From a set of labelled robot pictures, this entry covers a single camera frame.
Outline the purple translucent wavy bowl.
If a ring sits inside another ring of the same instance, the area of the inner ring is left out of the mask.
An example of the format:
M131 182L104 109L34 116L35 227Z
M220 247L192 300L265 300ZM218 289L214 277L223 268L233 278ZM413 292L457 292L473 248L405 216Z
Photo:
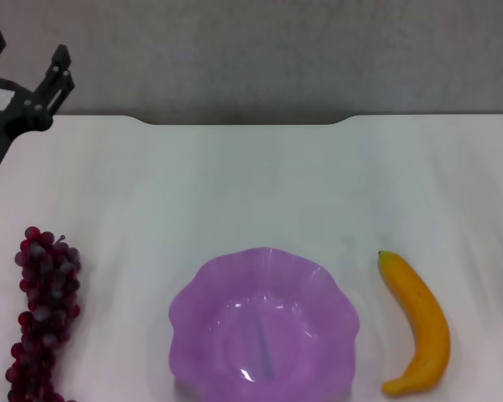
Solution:
M330 402L355 377L354 306L323 266L283 250L207 261L169 321L170 370L200 402Z

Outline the dark red grape bunch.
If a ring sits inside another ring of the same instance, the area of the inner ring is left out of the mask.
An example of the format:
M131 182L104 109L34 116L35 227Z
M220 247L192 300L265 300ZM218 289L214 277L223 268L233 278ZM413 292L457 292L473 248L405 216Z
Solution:
M14 262L22 269L19 288L26 310L18 315L21 338L6 370L8 402L77 402L54 386L58 351L80 315L80 252L49 231L28 227Z

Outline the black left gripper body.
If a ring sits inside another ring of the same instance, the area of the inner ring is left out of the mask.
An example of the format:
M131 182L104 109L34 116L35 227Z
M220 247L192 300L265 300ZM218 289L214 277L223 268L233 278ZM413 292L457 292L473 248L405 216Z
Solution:
M1 91L13 94L0 110L0 165L16 138L29 131L46 131L53 124L53 110L35 92L0 78Z

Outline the yellow banana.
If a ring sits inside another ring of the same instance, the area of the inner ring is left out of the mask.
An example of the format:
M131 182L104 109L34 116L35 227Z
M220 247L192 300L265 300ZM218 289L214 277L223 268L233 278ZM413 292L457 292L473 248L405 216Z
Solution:
M448 321L427 284L400 255L379 251L378 270L406 314L415 345L404 373L386 381L382 392L390 397L428 392L440 382L449 366Z

